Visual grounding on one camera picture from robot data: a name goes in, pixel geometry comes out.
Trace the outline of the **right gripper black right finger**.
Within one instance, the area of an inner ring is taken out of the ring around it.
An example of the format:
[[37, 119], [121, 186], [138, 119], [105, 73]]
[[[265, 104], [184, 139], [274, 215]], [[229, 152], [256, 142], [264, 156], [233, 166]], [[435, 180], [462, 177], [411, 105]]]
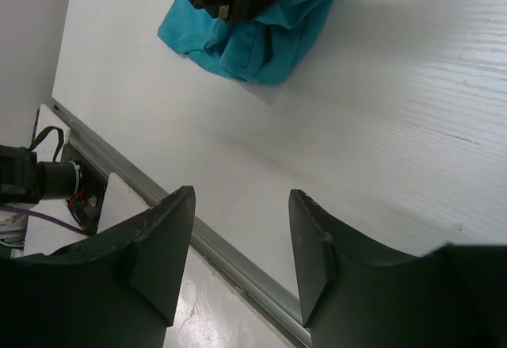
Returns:
[[288, 201], [303, 326], [315, 347], [503, 347], [506, 248], [446, 244], [421, 257]]

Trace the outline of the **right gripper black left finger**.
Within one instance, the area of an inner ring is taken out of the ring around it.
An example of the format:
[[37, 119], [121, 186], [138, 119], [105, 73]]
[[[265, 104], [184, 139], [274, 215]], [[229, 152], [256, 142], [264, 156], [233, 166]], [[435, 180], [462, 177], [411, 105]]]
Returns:
[[1, 261], [4, 347], [160, 347], [173, 325], [196, 195], [157, 205], [52, 254]]

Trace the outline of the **teal t shirt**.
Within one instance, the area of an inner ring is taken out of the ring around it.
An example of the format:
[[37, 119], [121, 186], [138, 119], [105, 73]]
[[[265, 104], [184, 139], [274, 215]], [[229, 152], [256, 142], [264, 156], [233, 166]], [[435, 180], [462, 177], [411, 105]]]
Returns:
[[280, 0], [252, 21], [229, 25], [193, 9], [188, 0], [174, 0], [158, 28], [158, 38], [212, 74], [278, 85], [320, 36], [332, 3]]

